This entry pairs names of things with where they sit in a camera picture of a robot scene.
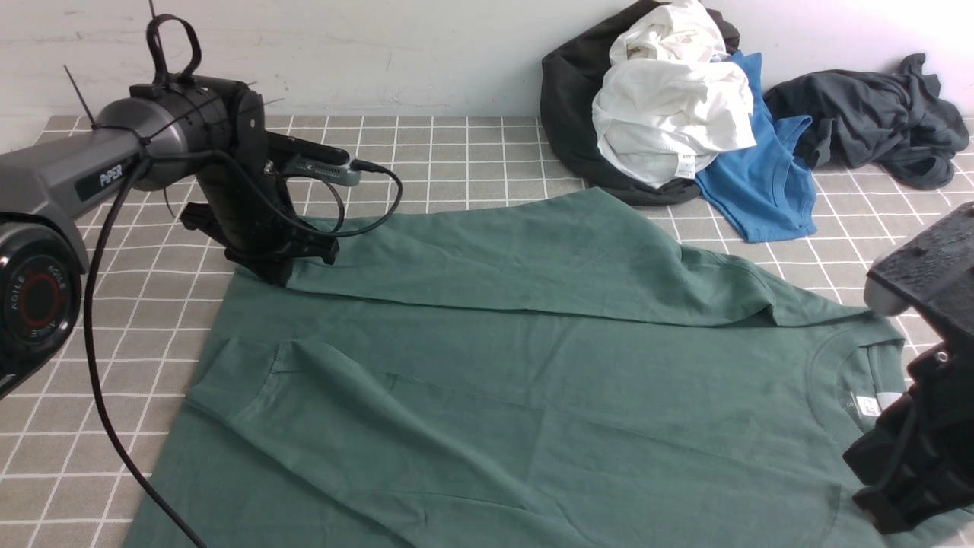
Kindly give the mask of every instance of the piper logo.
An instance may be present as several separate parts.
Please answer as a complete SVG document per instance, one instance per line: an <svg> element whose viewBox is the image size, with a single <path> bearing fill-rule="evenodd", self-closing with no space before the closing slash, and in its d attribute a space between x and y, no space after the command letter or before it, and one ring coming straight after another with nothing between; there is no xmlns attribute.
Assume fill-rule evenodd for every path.
<svg viewBox="0 0 974 548"><path fill-rule="evenodd" d="M101 174L101 176L98 177L98 180L101 182L101 187L104 188L120 178L122 178L122 164L119 164L118 166L115 166L114 168Z"/></svg>

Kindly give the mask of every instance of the red ring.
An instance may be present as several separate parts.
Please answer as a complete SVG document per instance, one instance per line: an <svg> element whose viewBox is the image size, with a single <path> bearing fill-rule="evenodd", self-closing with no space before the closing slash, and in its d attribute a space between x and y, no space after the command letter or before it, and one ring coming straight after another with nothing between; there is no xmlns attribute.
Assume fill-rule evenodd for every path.
<svg viewBox="0 0 974 548"><path fill-rule="evenodd" d="M57 288L57 280L55 280L54 276L51 276L50 274L41 273L27 280L27 283L24 284L23 288L20 289L20 301L21 301L20 317L28 326L32 328L43 328L47 326L57 315L57 305L55 304L55 306L52 307L51 314L49 314L46 318L44 318L44 320L40 322L35 322L27 317L27 290L29 290L30 287L33 286L35 282L42 279L48 282L49 284L51 284L51 287L54 288L56 294L60 293L60 291Z"/></svg>

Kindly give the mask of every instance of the black handle loop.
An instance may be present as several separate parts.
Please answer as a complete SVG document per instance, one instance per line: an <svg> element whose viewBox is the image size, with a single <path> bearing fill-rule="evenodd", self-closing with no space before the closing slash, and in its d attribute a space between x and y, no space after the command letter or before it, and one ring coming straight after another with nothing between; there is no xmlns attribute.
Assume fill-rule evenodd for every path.
<svg viewBox="0 0 974 548"><path fill-rule="evenodd" d="M152 55L152 62L156 65L156 77L152 80L152 85L169 86L169 69L166 67L166 55L163 54L163 41L159 37L159 27L167 21L177 20L186 29L186 37L189 38L189 45L193 48L193 58L189 64L179 74L179 83L188 84L193 82L193 72L200 67L203 60L203 53L200 50L200 39L196 36L196 30L186 20L182 20L170 14L160 14L149 21L149 26L145 29L145 39L149 42L149 54Z"/></svg>

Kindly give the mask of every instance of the gray tile mat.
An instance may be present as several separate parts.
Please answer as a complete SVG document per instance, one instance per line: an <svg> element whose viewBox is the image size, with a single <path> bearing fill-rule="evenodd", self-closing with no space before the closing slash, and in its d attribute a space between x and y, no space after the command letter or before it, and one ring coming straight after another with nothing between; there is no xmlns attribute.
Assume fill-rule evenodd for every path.
<svg viewBox="0 0 974 548"><path fill-rule="evenodd" d="M405 181L402 213L512 206L583 188L553 156L535 118L270 116L282 133L348 148L392 165ZM55 117L39 141L84 131ZM749 258L825 297L862 304L864 275L881 251L953 206L974 201L974 146L957 156L952 184L918 192L879 169L816 174L818 233L750 245L703 200L642 213L684 243ZM320 184L294 180L300 213L335 215ZM350 215L380 215L393 186L380 176L343 189ZM174 208L203 200L191 181L169 189ZM90 248L108 210L78 221ZM110 239L95 303L98 356L109 412L123 443L152 470L181 404L231 265L199 233L173 221L163 194L133 192ZM894 324L909 343L905 361L937 341L915 313ZM120 546L141 499L101 432L81 336L10 397L0 400L0 546ZM974 544L974 528L952 541Z"/></svg>

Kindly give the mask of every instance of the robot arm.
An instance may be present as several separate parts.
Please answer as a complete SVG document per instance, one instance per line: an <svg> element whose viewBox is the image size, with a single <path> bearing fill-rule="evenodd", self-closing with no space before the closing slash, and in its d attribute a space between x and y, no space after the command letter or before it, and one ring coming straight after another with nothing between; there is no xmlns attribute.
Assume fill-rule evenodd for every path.
<svg viewBox="0 0 974 548"><path fill-rule="evenodd" d="M196 176L207 204L183 224L226 248L264 281L283 285L297 257L333 263L339 236L315 230L291 204L287 176L353 186L360 170L385 169L344 150L268 133L263 102L243 82L196 76L193 60L170 74L158 28L147 31L152 84L107 105L89 133L0 155L0 397L40 369L71 333L89 257L74 219L110 200L143 162L144 191Z"/></svg>

